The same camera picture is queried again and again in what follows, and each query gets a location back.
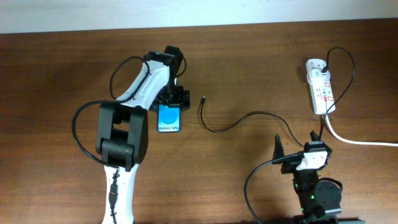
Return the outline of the blue Galaxy smartphone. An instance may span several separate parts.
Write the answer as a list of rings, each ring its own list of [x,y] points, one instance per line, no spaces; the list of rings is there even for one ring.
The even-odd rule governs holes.
[[[157,130],[160,133],[177,133],[180,131],[180,108],[166,105],[159,106]]]

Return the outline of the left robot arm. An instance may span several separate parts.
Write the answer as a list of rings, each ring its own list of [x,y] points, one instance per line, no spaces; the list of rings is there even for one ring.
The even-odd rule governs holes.
[[[150,51],[143,61],[132,85],[115,102],[99,108],[96,151],[107,180],[103,223],[134,223],[134,181],[148,148],[148,112],[161,106],[190,108],[190,92],[177,85],[185,61],[180,48],[168,45],[163,52]]]

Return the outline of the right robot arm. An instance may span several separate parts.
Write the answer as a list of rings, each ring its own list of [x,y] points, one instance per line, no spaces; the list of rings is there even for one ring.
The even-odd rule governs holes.
[[[303,150],[286,156],[279,135],[275,136],[273,164],[281,165],[282,174],[293,175],[293,186],[298,196],[301,215],[293,217],[294,223],[338,223],[341,213],[343,184],[335,179],[320,177],[332,150],[315,132]]]

